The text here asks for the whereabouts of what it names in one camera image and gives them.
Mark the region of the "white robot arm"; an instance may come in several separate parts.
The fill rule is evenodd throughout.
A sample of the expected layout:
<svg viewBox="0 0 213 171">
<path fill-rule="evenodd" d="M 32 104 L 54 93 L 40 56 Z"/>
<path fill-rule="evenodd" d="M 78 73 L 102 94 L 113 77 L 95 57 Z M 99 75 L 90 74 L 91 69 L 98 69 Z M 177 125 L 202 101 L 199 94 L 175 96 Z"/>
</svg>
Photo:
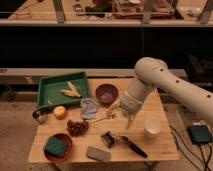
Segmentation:
<svg viewBox="0 0 213 171">
<path fill-rule="evenodd" d="M 128 119 L 127 127 L 134 122 L 136 114 L 155 88 L 169 93 L 175 100 L 213 126 L 213 93 L 177 77 L 160 59 L 143 57 L 136 62 L 134 72 L 135 76 L 127 89 L 108 109 L 108 112 L 111 112 L 120 108 Z"/>
</svg>

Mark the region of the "beige covered gripper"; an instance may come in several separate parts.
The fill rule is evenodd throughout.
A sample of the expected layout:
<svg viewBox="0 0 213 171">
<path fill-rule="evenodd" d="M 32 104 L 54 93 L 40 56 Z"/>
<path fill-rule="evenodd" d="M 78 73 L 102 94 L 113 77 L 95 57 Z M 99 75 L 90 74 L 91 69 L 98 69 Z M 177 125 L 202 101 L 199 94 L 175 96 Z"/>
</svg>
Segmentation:
<svg viewBox="0 0 213 171">
<path fill-rule="evenodd" d="M 120 95 L 119 99 L 110 105 L 108 111 L 112 111 L 120 107 L 123 115 L 127 117 L 126 129 L 130 129 L 134 123 L 135 115 L 141 109 L 143 103 L 144 97 L 141 94 L 131 94 L 128 91 L 125 91 Z"/>
</svg>

